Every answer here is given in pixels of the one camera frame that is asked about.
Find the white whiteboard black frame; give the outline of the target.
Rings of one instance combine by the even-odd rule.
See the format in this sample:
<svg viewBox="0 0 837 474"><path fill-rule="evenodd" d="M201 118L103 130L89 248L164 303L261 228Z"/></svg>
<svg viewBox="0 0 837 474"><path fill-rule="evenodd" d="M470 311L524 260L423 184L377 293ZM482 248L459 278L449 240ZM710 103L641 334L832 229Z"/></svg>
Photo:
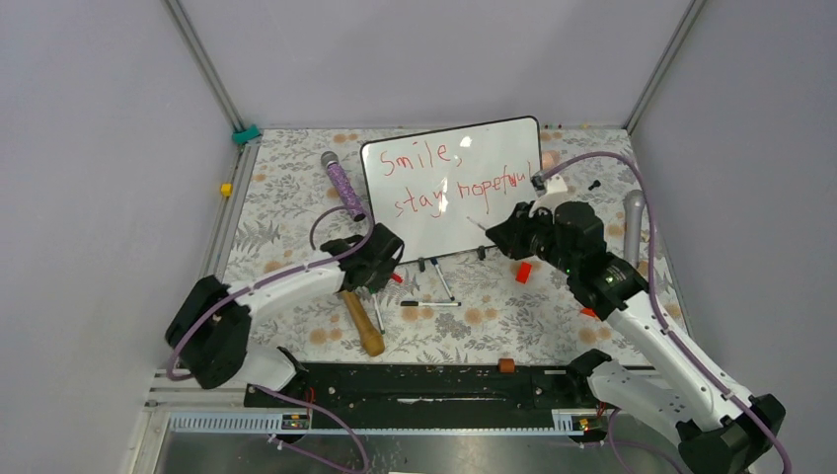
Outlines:
<svg viewBox="0 0 837 474"><path fill-rule="evenodd" d="M490 246L486 227L535 199L540 124L508 118L373 140L359 151L370 209L405 243L403 262Z"/></svg>

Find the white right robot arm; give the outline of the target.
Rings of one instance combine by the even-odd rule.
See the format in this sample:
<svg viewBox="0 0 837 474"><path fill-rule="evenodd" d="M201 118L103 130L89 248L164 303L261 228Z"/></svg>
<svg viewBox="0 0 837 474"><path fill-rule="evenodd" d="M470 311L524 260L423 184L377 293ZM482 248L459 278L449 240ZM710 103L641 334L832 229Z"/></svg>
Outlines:
<svg viewBox="0 0 837 474"><path fill-rule="evenodd" d="M550 211L521 202L486 235L512 260L537 257L561 271L572 296L639 349L667 384L638 379L590 350L569 366L566 391L576 405L599 400L628 412L673 443L694 473L741 473L776 447L781 402L753 395L669 320L647 279L608 251L589 204L568 201Z"/></svg>

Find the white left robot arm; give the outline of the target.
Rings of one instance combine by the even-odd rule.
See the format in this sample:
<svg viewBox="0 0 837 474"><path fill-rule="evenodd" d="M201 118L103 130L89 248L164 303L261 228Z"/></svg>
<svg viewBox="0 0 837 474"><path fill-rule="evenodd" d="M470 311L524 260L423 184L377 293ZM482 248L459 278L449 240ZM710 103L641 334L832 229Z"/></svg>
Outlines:
<svg viewBox="0 0 837 474"><path fill-rule="evenodd" d="M217 388L230 380L266 388L284 406L305 396L301 365L290 352L257 344L251 332L265 320L321 296L387 286L405 250L382 223L364 235L323 243L309 261L250 282L199 279L176 313L164 339L197 384Z"/></svg>

